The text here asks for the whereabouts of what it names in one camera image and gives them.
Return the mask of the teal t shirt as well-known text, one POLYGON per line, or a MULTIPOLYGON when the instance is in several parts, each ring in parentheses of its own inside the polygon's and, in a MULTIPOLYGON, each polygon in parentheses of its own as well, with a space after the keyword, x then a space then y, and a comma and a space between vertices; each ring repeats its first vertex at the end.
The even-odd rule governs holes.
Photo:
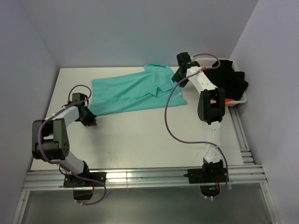
POLYGON ((142 72, 93 79, 90 110, 100 116, 164 108, 175 86, 173 75, 169 66, 147 64, 142 72))

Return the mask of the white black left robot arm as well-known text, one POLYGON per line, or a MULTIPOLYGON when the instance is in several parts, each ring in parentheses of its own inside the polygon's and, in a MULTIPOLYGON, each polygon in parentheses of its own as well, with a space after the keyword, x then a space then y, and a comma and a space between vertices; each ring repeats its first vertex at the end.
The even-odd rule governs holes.
POLYGON ((63 168, 65 178, 79 186, 90 183, 91 174, 87 163, 70 151, 67 126, 80 122, 85 127, 97 125, 96 115, 89 109, 88 96, 73 93, 72 99, 52 118, 35 120, 32 124, 32 155, 63 168))

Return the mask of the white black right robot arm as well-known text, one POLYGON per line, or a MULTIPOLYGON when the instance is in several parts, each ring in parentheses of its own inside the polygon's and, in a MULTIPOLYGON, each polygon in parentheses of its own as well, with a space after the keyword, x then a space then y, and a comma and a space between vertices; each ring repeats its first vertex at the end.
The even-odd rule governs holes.
POLYGON ((197 113, 208 128, 211 141, 205 144, 206 154, 201 168, 187 170, 184 176, 190 184, 228 181, 228 163, 220 149, 220 126, 225 115, 225 90, 214 85, 205 75, 209 68, 202 67, 187 52, 177 55, 178 70, 171 78, 177 86, 185 87, 191 81, 199 93, 197 113))

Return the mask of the white perforated plastic basket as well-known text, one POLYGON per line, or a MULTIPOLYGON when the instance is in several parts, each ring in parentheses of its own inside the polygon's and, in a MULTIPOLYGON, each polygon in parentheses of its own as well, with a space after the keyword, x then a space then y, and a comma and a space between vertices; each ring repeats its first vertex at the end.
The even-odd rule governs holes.
POLYGON ((246 89, 248 82, 245 73, 239 71, 236 63, 228 59, 221 59, 217 69, 207 71, 208 78, 217 87, 222 87, 226 93, 225 105, 227 107, 243 104, 247 101, 246 89))

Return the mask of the black t shirt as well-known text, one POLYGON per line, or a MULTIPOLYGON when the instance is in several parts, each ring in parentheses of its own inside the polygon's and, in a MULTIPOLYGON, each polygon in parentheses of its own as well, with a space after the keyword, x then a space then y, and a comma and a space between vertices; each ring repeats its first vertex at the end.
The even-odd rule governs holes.
MULTIPOLYGON (((234 98, 236 101, 240 100, 249 85, 245 80, 245 73, 235 71, 233 69, 233 62, 230 60, 220 60, 220 63, 220 67, 216 68, 216 70, 207 71, 207 76, 215 86, 226 89, 226 96, 228 98, 234 98)), ((218 62, 215 62, 212 65, 213 69, 215 69, 218 64, 218 62)))

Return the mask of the orange t shirt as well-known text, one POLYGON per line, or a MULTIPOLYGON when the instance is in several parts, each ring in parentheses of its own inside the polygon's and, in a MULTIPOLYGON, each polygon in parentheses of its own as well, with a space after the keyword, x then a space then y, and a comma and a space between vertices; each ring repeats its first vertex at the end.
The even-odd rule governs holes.
MULTIPOLYGON (((207 71, 209 71, 209 70, 212 70, 212 71, 214 71, 214 70, 216 70, 216 69, 210 69, 210 68, 207 68, 207 67, 203 67, 203 72, 205 73, 205 75, 207 76, 207 71)), ((235 102, 235 99, 234 98, 228 98, 226 95, 225 95, 225 104, 232 104, 233 102, 235 102)))

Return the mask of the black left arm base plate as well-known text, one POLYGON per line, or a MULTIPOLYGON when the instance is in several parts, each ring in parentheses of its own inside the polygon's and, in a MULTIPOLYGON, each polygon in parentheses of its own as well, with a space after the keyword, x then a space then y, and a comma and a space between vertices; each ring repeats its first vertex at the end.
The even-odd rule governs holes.
POLYGON ((75 177, 74 175, 65 175, 64 188, 80 188, 80 187, 102 187, 106 183, 106 172, 91 172, 88 180, 75 177))

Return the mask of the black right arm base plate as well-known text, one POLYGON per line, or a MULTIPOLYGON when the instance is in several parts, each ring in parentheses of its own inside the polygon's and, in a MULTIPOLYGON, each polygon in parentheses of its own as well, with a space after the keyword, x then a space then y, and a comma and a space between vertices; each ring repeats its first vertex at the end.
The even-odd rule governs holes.
POLYGON ((229 181, 226 168, 216 170, 215 172, 210 171, 207 168, 188 169, 187 173, 184 174, 184 177, 188 178, 190 184, 216 183, 216 181, 225 183, 226 181, 229 181))

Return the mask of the aluminium table frame rail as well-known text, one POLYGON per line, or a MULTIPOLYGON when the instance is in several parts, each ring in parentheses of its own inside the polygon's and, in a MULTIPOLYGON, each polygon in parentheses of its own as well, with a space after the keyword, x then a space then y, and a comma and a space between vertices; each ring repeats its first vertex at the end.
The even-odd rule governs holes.
POLYGON ((262 165, 252 157, 237 109, 229 109, 243 165, 229 169, 228 190, 214 201, 190 184, 187 168, 107 171, 108 194, 91 206, 71 201, 56 170, 26 175, 15 224, 279 224, 262 165))

